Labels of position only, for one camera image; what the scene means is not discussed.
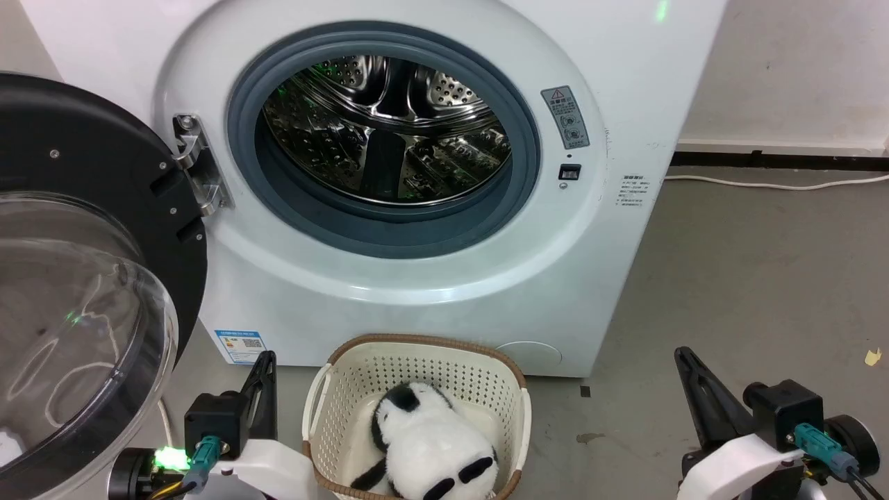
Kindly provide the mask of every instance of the warning label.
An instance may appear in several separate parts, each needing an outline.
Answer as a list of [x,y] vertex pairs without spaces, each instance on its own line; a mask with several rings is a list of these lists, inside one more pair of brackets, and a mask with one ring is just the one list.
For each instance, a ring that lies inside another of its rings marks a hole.
[[643,175],[624,175],[614,204],[617,206],[642,206],[648,199],[648,192],[651,188],[652,184]]
[[583,123],[581,109],[574,100],[571,87],[557,87],[541,91],[543,100],[547,102],[549,112],[556,120],[556,126],[562,136],[565,149],[583,148],[589,145],[587,126]]

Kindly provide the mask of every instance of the white basket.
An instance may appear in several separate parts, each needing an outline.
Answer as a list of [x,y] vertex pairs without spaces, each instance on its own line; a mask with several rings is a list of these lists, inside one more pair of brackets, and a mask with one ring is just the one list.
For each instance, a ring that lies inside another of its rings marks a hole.
[[315,465],[318,483],[342,499],[394,498],[346,485],[363,467],[356,463],[379,458],[362,456],[378,453],[370,435],[372,411],[386,391],[403,382],[441,387],[462,402],[470,419],[482,419],[479,427],[500,459],[496,498],[511,495],[531,436],[531,398],[522,372],[499,351],[418,335],[358,337],[318,372],[302,415],[303,453]]

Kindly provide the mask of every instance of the basket handle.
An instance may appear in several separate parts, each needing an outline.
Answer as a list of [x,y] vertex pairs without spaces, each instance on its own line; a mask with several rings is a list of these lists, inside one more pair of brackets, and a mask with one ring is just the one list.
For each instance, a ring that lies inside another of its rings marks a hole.
[[525,467],[525,459],[528,457],[528,445],[531,444],[531,395],[527,388],[522,388],[522,406],[524,407],[525,421],[522,422],[522,446],[518,449],[516,470],[521,471]]
[[312,385],[308,388],[308,395],[306,396],[306,406],[302,409],[302,440],[303,441],[311,441],[312,434],[315,433],[315,427],[317,422],[317,415],[315,410],[321,406],[321,403],[324,401],[324,396],[327,394],[327,372],[330,371],[332,365],[327,363],[320,370],[318,370],[317,375],[315,375],[315,380],[312,381]]

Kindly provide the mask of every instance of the sticker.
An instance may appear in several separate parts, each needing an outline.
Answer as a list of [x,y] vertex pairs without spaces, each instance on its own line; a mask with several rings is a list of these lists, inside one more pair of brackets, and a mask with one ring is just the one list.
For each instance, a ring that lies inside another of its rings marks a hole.
[[642,206],[651,189],[652,184],[645,180],[644,175],[624,175],[614,204],[616,206]]
[[260,353],[266,350],[259,332],[216,330],[216,336],[219,337],[228,357],[238,365],[252,365]]
[[574,100],[571,87],[556,87],[541,91],[543,100],[547,102],[549,112],[556,120],[556,126],[562,135],[565,149],[583,148],[589,145],[587,126],[583,124],[581,109]]

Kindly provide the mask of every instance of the white cable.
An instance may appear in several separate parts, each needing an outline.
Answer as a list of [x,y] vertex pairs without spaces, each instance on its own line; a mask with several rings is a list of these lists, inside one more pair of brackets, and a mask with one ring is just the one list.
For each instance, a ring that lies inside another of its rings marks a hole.
[[[52,356],[52,352],[55,350],[55,346],[58,344],[59,344],[59,337],[55,337],[51,341],[46,343],[43,347],[41,347],[40,351],[37,351],[37,353],[34,356],[31,356],[31,359],[28,360],[28,363],[25,363],[25,367],[19,372],[18,376],[15,377],[15,380],[12,382],[12,385],[10,385],[9,389],[6,391],[6,401],[12,402],[13,399],[18,398],[19,395],[21,395],[21,393],[24,392],[32,382],[34,382],[34,379],[37,377],[37,374],[40,373],[40,370],[44,369],[44,365],[46,364],[46,361],[49,361],[50,357]],[[43,354],[43,352],[46,351],[47,349],[49,349],[50,351],[47,352],[46,354],[44,354],[44,358],[41,359],[41,361],[40,361],[40,366],[37,368],[34,368],[33,370],[30,370],[29,368],[31,367],[31,363],[33,363],[34,360],[37,359],[37,356],[40,356],[41,354]],[[19,387],[17,391],[13,391],[13,389],[16,389],[16,387],[21,382],[21,377],[24,376],[24,374],[26,374],[26,373],[30,373],[31,376],[28,377],[27,381],[24,384],[22,384],[21,387]]]
[[714,179],[712,177],[704,177],[702,175],[668,175],[664,177],[664,181],[703,181],[713,182],[715,184],[723,184],[725,186],[735,186],[738,188],[766,188],[769,190],[785,191],[814,191],[823,190],[824,188],[832,188],[834,186],[845,186],[849,184],[870,184],[872,182],[889,181],[889,175],[880,175],[879,177],[868,177],[865,179],[847,179],[845,181],[824,182],[823,184],[815,184],[813,186],[785,186],[783,184],[767,184],[763,182],[724,181],[722,179]]
[[[116,273],[117,273],[117,264],[114,265],[114,269],[111,271],[111,274],[109,274],[109,276],[114,276]],[[87,318],[105,319],[105,324],[108,325],[108,338],[111,339],[111,348],[114,350],[114,362],[117,363],[117,361],[120,360],[120,349],[117,348],[117,340],[115,340],[115,338],[114,338],[114,328],[111,327],[111,318],[109,318],[108,315],[106,315],[106,314],[96,314],[95,312],[92,312],[92,311],[89,311],[89,312],[86,311],[86,306],[90,305],[90,302],[92,302],[92,299],[94,299],[96,297],[96,294],[102,288],[102,276],[104,276],[104,275],[100,274],[100,275],[96,276],[96,278],[97,278],[96,279],[96,289],[92,291],[90,298],[86,299],[86,303],[84,303],[84,307],[82,307],[80,309],[80,315],[86,316]]]
[[164,421],[164,433],[167,437],[167,446],[170,448],[176,448],[176,446],[172,444],[172,427],[170,425],[170,414],[167,412],[164,398],[157,400],[157,411],[160,412],[161,420]]
[[95,363],[90,363],[89,365],[83,365],[82,367],[74,368],[73,370],[67,372],[65,374],[65,376],[61,377],[61,379],[56,383],[56,386],[52,388],[52,394],[50,394],[50,398],[46,400],[46,407],[44,408],[44,415],[46,416],[46,421],[49,422],[51,426],[55,427],[56,429],[59,429],[62,426],[61,423],[58,423],[56,421],[56,419],[53,418],[52,412],[50,412],[50,405],[52,404],[52,400],[55,399],[56,392],[59,391],[59,388],[61,387],[61,385],[63,383],[65,383],[65,381],[68,380],[68,377],[72,376],[73,374],[75,374],[77,372],[82,372],[88,368],[95,368],[95,367],[114,369],[115,366],[112,365],[111,363],[106,363],[105,361],[96,361]]

